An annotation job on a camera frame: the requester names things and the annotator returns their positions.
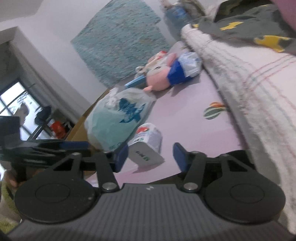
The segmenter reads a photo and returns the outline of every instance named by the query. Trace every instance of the translucent plastic bag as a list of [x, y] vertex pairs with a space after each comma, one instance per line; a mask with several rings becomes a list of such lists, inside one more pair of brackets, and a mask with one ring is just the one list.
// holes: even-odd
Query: translucent plastic bag
[[113, 151], [126, 141], [156, 100], [136, 88], [118, 91], [110, 90], [85, 120], [88, 140], [97, 149]]

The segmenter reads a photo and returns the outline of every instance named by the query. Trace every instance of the pink fabric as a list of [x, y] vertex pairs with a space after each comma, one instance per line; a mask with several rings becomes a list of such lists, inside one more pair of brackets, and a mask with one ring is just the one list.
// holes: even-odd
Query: pink fabric
[[271, 0], [274, 2], [283, 19], [296, 31], [296, 0]]

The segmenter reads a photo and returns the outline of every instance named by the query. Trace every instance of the white blanket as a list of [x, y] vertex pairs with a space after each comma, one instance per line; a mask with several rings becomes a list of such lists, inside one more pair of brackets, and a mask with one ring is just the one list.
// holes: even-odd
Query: white blanket
[[240, 40], [222, 42], [190, 25], [182, 37], [218, 86], [239, 103], [276, 165], [288, 228], [296, 233], [296, 57]]

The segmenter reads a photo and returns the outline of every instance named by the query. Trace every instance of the ribbed gray panel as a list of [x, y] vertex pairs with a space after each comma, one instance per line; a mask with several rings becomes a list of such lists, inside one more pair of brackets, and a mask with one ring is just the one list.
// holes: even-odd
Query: ribbed gray panel
[[196, 194], [174, 184], [126, 184], [104, 194], [86, 215], [60, 225], [22, 222], [13, 241], [288, 241], [292, 235], [276, 222], [245, 226], [212, 214]]

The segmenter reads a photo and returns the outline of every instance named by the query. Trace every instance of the metal screw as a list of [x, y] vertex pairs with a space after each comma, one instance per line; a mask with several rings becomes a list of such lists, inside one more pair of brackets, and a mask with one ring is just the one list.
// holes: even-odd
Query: metal screw
[[105, 189], [105, 190], [110, 191], [110, 190], [113, 190], [113, 189], [117, 188], [117, 185], [115, 183], [104, 183], [102, 185], [102, 188]]
[[196, 183], [185, 183], [183, 186], [186, 190], [195, 190], [198, 188], [198, 185]]

